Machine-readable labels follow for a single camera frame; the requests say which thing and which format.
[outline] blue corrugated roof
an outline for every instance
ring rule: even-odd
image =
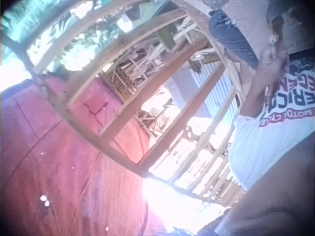
[[[198,74],[191,70],[189,63],[186,62],[172,78],[166,82],[165,87],[170,91],[174,102],[180,109],[183,109],[193,95],[197,93],[198,89],[215,70],[217,64],[218,62],[202,65],[201,73]],[[227,72],[224,72],[196,113],[196,116],[214,118],[231,89],[232,83],[229,75]],[[223,118],[223,122],[231,124],[237,110],[236,100],[234,99]]]

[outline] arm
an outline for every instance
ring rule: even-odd
[[[258,69],[240,115],[253,118],[259,116],[264,105],[265,89],[280,80],[286,61],[287,53],[284,48],[276,52],[272,46],[268,45],[263,49]]]

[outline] forearm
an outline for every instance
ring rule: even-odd
[[[256,118],[261,113],[264,106],[265,88],[259,84],[259,81],[263,79],[259,77],[259,75],[255,75],[240,115]]]

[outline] red floor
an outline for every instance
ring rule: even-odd
[[[65,86],[57,79],[49,84],[59,94]],[[109,89],[95,81],[72,111],[98,133],[120,108]],[[142,179],[86,142],[35,86],[2,100],[1,126],[1,209],[16,232],[24,236],[138,235],[146,212]],[[149,137],[131,120],[112,145],[138,161],[149,147]],[[40,200],[43,194],[49,207]],[[163,231],[162,223],[149,210],[144,235],[158,231]]]

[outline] person's leg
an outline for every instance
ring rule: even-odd
[[[254,51],[240,30],[221,9],[212,15],[209,31],[220,44],[232,51],[251,68],[257,69],[259,61]]]

